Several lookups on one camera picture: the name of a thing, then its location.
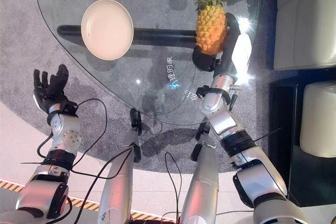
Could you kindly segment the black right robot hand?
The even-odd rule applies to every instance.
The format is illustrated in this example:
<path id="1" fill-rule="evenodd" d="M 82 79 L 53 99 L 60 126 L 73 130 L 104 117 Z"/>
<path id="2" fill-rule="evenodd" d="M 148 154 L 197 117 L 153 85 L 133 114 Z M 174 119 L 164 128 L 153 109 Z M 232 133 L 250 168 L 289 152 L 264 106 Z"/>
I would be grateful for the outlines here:
<path id="1" fill-rule="evenodd" d="M 225 74 L 238 79 L 248 72 L 251 55 L 251 41 L 249 35 L 242 33 L 236 17 L 231 13 L 225 14 L 228 24 L 228 35 L 222 46 L 222 56 L 215 59 L 214 55 L 201 52 L 199 46 L 195 47 L 192 62 L 202 71 L 213 72 L 214 76 Z"/>

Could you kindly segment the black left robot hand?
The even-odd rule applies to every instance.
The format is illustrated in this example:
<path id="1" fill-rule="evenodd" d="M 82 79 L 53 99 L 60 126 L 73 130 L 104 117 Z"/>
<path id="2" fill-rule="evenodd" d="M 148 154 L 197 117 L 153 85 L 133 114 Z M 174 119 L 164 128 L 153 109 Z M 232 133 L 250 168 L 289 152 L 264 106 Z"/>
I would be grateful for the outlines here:
<path id="1" fill-rule="evenodd" d="M 47 114 L 51 113 L 50 108 L 55 104 L 60 104 L 58 111 L 68 115 L 76 116 L 78 105 L 70 101 L 64 88 L 67 84 L 69 72 L 64 64 L 60 64 L 56 74 L 52 74 L 48 79 L 48 73 L 43 71 L 40 79 L 40 71 L 34 70 L 34 96 L 37 105 Z"/>

